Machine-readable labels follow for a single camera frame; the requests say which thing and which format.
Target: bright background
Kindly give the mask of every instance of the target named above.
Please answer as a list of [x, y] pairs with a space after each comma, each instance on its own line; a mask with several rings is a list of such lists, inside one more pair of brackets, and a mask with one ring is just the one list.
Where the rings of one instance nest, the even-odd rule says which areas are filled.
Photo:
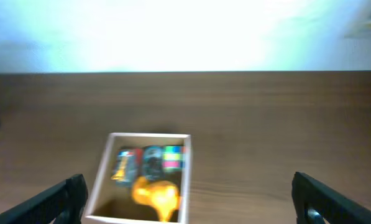
[[371, 70], [365, 2], [0, 1], [0, 73]]

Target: rubik's cube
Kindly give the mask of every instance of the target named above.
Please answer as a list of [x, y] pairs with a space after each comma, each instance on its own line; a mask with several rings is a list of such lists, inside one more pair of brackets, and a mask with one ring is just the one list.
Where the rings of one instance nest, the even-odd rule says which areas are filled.
[[164, 146], [163, 169], [165, 172], [180, 171], [183, 167], [183, 146]]

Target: black object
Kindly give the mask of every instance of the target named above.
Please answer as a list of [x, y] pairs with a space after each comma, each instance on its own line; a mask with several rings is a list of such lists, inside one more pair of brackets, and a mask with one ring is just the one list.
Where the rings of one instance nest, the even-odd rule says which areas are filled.
[[88, 198], [82, 174], [43, 191], [0, 214], [0, 224], [80, 224]]
[[297, 224], [324, 224], [324, 219], [331, 224], [371, 223], [370, 210], [307, 174], [296, 172], [291, 184]]

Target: white box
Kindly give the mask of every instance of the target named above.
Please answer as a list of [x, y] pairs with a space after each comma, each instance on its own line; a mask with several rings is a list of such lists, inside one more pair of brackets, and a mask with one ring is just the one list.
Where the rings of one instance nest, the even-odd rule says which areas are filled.
[[85, 216], [104, 223], [161, 223], [150, 220], [156, 215], [152, 207], [137, 205], [131, 199], [130, 189], [118, 187], [111, 180], [118, 149], [122, 146], [183, 145], [183, 172], [180, 181], [181, 204], [178, 222], [188, 223], [188, 202], [191, 175], [191, 136], [189, 134], [111, 133], [99, 164], [97, 178], [86, 207]]

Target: wooden surface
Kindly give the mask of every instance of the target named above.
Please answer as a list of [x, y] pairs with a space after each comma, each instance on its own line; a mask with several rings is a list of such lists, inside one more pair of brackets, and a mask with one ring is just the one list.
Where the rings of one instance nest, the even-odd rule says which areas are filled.
[[190, 223], [295, 223], [295, 171], [371, 209], [371, 73], [0, 76], [0, 119], [0, 212], [91, 191], [114, 131], [192, 135]]

